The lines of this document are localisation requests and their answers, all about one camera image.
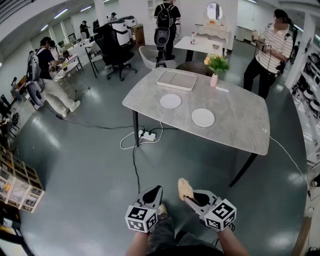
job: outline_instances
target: wicker chair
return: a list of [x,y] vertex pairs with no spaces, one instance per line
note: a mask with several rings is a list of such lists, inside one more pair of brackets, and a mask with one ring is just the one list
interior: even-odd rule
[[193,73],[197,73],[200,75],[205,75],[208,77],[212,77],[214,72],[208,68],[205,64],[200,63],[200,62],[195,62],[195,61],[189,61],[180,64],[175,68],[176,70],[184,70],[184,71],[189,71]]

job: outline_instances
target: black office chair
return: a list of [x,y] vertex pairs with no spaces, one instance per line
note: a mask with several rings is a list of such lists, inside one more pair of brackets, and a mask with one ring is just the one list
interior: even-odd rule
[[94,36],[94,40],[101,49],[102,59],[105,65],[112,65],[113,71],[106,76],[109,80],[110,76],[117,71],[115,69],[118,66],[120,81],[123,81],[122,71],[124,68],[129,68],[134,70],[135,73],[138,72],[135,68],[131,67],[130,63],[124,64],[135,55],[133,52],[128,51],[128,47],[121,47],[118,42],[117,32],[112,28],[111,25],[104,25],[98,28],[98,34]]

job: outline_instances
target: flower vase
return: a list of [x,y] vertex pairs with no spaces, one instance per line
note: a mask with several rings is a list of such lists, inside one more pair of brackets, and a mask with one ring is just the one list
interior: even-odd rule
[[216,87],[218,82],[218,75],[216,73],[213,73],[210,81],[210,86],[211,87]]

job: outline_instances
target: white robot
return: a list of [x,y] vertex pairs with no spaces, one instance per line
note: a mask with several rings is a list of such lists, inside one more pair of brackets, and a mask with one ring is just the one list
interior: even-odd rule
[[[162,201],[161,186],[150,187],[141,192],[126,211],[125,221],[129,229],[148,233],[158,222],[157,209]],[[221,200],[211,191],[194,190],[194,198],[184,197],[204,224],[216,231],[223,231],[237,217],[237,209],[227,200]]]

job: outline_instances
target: white chair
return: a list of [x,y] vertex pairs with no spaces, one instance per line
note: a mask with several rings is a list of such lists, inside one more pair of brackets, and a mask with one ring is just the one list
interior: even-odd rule
[[103,57],[101,55],[101,49],[100,47],[97,45],[96,42],[93,43],[90,51],[88,52],[88,58],[89,58],[89,61],[90,61],[90,64],[91,64],[91,67],[92,67],[92,70],[93,70],[93,73],[94,73],[94,76],[95,78],[97,78],[97,75],[96,75],[96,72],[98,73],[98,69],[95,65],[96,62],[98,61],[102,61],[103,60]]
[[139,52],[144,65],[148,69],[154,70],[157,66],[164,66],[164,64],[165,68],[175,69],[177,67],[177,63],[174,60],[164,60],[157,62],[157,57],[159,54],[158,50],[151,50],[145,46],[140,46]]

